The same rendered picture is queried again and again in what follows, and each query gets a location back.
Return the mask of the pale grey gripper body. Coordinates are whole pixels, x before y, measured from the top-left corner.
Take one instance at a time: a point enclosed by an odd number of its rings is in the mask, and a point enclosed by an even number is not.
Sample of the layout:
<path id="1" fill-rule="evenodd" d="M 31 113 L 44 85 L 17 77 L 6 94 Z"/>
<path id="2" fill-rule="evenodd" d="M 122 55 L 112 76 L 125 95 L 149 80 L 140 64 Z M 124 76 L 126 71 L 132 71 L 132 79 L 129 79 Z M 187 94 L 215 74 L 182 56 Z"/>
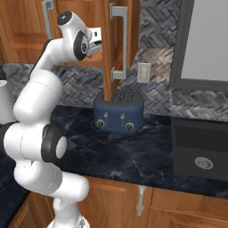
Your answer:
<path id="1" fill-rule="evenodd" d="M 96 40 L 89 43 L 89 48 L 87 52 L 88 57 L 92 57 L 94 53 L 99 52 L 102 49 L 102 41 Z"/>

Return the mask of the black sink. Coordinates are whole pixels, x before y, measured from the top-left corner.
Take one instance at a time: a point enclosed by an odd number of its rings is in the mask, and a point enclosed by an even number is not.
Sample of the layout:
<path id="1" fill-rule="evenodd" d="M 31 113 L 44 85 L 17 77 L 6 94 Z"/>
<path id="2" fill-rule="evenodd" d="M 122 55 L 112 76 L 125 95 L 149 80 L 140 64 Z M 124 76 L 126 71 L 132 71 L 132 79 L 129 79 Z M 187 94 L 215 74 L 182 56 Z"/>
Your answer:
<path id="1" fill-rule="evenodd" d="M 228 181 L 228 123 L 171 118 L 174 173 Z"/>

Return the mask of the wooden base cabinet door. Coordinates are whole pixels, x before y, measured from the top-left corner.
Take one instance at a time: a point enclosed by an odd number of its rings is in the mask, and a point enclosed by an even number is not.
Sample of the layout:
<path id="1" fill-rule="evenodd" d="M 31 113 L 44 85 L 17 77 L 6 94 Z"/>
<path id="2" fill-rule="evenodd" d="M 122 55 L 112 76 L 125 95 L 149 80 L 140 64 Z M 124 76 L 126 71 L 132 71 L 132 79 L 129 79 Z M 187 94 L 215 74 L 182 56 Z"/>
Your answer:
<path id="1" fill-rule="evenodd" d="M 148 228 L 228 228 L 228 221 L 150 208 Z"/>
<path id="2" fill-rule="evenodd" d="M 87 177 L 90 190 L 79 203 L 82 215 L 91 228 L 147 228 L 152 188 L 145 186 L 144 210 L 137 215 L 139 191 L 137 184 Z"/>
<path id="3" fill-rule="evenodd" d="M 53 219 L 53 199 L 31 192 L 8 228 L 47 228 Z"/>

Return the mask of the wooden panel under sink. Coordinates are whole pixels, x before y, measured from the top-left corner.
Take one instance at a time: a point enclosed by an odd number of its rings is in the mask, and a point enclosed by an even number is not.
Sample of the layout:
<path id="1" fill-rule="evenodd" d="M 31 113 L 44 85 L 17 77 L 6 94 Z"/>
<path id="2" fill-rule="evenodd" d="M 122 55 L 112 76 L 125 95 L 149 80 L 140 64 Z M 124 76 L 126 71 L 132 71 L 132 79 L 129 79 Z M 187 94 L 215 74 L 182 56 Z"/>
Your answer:
<path id="1" fill-rule="evenodd" d="M 154 188 L 151 206 L 173 212 L 228 221 L 228 199 Z"/>

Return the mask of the blue toaster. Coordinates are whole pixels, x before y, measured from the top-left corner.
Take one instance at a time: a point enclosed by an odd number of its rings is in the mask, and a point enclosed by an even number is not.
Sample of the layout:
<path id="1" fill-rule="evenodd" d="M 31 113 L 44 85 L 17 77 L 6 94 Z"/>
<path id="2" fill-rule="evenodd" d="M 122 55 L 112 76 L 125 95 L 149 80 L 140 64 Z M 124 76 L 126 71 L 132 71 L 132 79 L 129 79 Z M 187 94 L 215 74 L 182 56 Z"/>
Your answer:
<path id="1" fill-rule="evenodd" d="M 143 126 L 144 99 L 126 89 L 117 90 L 110 101 L 103 92 L 94 99 L 94 124 L 102 131 L 133 134 Z"/>

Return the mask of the white rounded container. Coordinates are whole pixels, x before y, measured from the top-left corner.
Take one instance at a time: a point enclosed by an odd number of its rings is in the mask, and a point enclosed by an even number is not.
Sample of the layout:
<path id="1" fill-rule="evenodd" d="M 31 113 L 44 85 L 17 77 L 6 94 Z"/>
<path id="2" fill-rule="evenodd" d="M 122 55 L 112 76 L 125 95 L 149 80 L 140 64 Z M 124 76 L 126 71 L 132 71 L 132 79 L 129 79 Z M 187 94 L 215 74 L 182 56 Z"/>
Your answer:
<path id="1" fill-rule="evenodd" d="M 13 99 L 6 80 L 0 80 L 0 124 L 15 121 L 12 113 Z"/>

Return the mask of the grey framed window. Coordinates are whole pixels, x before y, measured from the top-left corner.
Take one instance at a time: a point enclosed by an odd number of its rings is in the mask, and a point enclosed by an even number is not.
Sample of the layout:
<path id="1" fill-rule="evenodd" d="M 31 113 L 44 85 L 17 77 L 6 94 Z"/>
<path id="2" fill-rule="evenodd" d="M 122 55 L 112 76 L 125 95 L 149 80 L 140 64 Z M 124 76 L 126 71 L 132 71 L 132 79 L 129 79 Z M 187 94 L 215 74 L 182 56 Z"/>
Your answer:
<path id="1" fill-rule="evenodd" d="M 169 86 L 228 93 L 228 0 L 181 0 Z"/>

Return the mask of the wooden wall cabinet door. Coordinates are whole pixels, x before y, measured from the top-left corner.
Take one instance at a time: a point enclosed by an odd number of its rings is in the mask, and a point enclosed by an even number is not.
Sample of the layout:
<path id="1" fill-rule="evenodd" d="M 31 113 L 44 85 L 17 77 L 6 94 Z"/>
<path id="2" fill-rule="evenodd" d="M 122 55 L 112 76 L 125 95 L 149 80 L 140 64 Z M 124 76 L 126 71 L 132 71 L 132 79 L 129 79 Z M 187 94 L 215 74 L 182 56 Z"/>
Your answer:
<path id="1" fill-rule="evenodd" d="M 104 100 L 109 101 L 113 94 L 114 84 L 111 82 L 111 70 L 114 63 L 114 41 L 112 22 L 110 21 L 110 0 L 56 0 L 57 13 L 73 11 L 87 27 L 102 29 L 102 52 L 92 58 L 66 63 L 66 66 L 102 67 Z"/>
<path id="2" fill-rule="evenodd" d="M 34 64 L 48 36 L 44 0 L 0 0 L 0 38 L 7 63 Z"/>

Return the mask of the white wall socket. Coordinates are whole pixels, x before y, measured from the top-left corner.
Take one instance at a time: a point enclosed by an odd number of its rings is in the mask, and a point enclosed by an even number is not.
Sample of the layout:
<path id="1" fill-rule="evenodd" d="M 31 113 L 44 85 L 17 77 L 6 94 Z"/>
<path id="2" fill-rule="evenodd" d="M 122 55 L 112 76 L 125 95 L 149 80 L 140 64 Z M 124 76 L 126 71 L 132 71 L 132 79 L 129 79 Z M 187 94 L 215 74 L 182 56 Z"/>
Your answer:
<path id="1" fill-rule="evenodd" d="M 148 84 L 151 76 L 151 64 L 139 63 L 137 69 L 137 82 Z"/>

